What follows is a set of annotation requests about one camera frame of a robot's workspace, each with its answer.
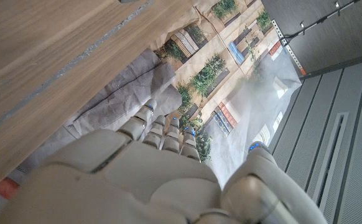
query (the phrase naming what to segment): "green plant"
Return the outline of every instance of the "green plant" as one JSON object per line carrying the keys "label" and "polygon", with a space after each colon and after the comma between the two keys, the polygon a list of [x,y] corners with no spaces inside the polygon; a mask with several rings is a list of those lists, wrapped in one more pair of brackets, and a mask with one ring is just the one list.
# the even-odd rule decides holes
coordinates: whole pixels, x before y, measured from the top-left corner
{"label": "green plant", "polygon": [[201,44],[205,40],[205,36],[198,26],[190,24],[185,29],[188,31],[194,41],[197,42],[197,44]]}
{"label": "green plant", "polygon": [[195,132],[196,148],[198,149],[200,160],[203,162],[211,159],[209,154],[211,151],[210,142],[213,140],[205,133],[204,128],[200,128]]}
{"label": "green plant", "polygon": [[214,55],[204,68],[191,79],[191,85],[202,96],[207,97],[207,89],[213,86],[216,77],[225,68],[225,60]]}
{"label": "green plant", "polygon": [[166,51],[167,55],[175,59],[182,60],[185,58],[185,55],[181,51],[180,47],[173,40],[168,40],[164,44],[164,50]]}
{"label": "green plant", "polygon": [[184,132],[185,128],[188,126],[193,127],[195,130],[198,130],[203,125],[203,120],[200,118],[200,116],[197,116],[195,119],[191,121],[189,120],[189,118],[190,118],[189,115],[185,113],[181,115],[180,128],[182,132]]}
{"label": "green plant", "polygon": [[214,15],[219,19],[224,19],[226,15],[236,10],[234,0],[221,0],[212,7]]}
{"label": "green plant", "polygon": [[188,85],[182,85],[181,83],[179,83],[177,89],[179,90],[182,99],[181,106],[179,107],[179,112],[185,113],[192,106],[192,94],[189,90]]}
{"label": "green plant", "polygon": [[253,68],[251,69],[251,77],[257,81],[262,81],[262,76],[261,76],[261,69],[259,67],[260,61],[259,61],[259,57],[256,55],[254,48],[252,48],[249,44],[248,44],[248,54],[251,55],[251,61],[253,62]]}
{"label": "green plant", "polygon": [[159,49],[154,50],[154,53],[156,54],[156,56],[158,56],[160,59],[166,58],[167,57],[167,53],[164,50],[164,45],[161,46]]}
{"label": "green plant", "polygon": [[264,30],[269,25],[271,25],[271,20],[269,18],[268,12],[265,9],[258,15],[257,24],[261,30]]}
{"label": "green plant", "polygon": [[210,159],[209,153],[211,150],[210,142],[213,139],[209,137],[206,133],[203,126],[203,120],[198,116],[192,121],[189,121],[189,116],[187,114],[181,115],[180,125],[182,128],[182,132],[185,132],[185,128],[191,126],[195,130],[195,140],[196,140],[196,148],[199,153],[200,160],[203,162],[207,159]]}

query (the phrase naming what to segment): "window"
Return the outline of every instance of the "window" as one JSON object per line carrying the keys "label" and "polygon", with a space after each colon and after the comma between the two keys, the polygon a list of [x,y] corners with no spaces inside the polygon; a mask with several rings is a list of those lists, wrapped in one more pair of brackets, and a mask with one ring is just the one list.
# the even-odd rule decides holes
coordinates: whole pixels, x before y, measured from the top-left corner
{"label": "window", "polygon": [[287,91],[287,85],[283,84],[277,77],[275,77],[274,83],[272,85],[274,86],[279,99]]}
{"label": "window", "polygon": [[264,125],[260,132],[256,135],[256,137],[253,139],[253,142],[255,141],[261,141],[263,142],[265,145],[268,144],[269,142],[269,137],[270,137],[270,134],[269,134],[269,130],[268,130],[268,127],[267,125]]}
{"label": "window", "polygon": [[282,114],[282,112],[279,112],[278,117],[276,117],[276,120],[275,120],[274,125],[273,125],[274,132],[276,132],[276,130],[278,129],[279,124],[282,121],[282,118],[283,118],[283,114]]}

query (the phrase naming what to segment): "wooden table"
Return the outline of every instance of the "wooden table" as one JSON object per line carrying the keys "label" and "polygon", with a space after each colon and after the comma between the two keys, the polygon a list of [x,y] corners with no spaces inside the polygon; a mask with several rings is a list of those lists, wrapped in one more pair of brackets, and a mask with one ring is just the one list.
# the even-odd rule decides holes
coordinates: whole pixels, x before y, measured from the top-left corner
{"label": "wooden table", "polygon": [[0,180],[194,1],[0,1]]}

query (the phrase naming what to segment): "gray wall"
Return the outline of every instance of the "gray wall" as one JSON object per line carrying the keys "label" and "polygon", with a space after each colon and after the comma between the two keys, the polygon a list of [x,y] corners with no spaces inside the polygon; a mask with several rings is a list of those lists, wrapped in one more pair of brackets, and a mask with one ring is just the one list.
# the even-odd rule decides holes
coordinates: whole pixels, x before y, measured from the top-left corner
{"label": "gray wall", "polygon": [[362,223],[362,63],[304,80],[269,148],[329,223]]}
{"label": "gray wall", "polygon": [[[336,0],[262,0],[284,35],[336,10]],[[338,0],[344,6],[351,0]],[[362,0],[292,40],[290,47],[307,73],[362,57]]]}

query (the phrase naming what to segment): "white robotic hand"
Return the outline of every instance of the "white robotic hand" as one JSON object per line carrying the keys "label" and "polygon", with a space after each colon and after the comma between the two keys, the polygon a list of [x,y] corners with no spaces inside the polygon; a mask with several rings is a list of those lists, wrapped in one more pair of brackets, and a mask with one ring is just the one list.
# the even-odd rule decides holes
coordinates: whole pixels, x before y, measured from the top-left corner
{"label": "white robotic hand", "polygon": [[180,147],[179,121],[163,137],[159,116],[140,142],[155,106],[149,100],[116,132],[94,131],[55,153],[29,176],[0,223],[326,223],[261,143],[221,192],[200,163],[191,127]]}

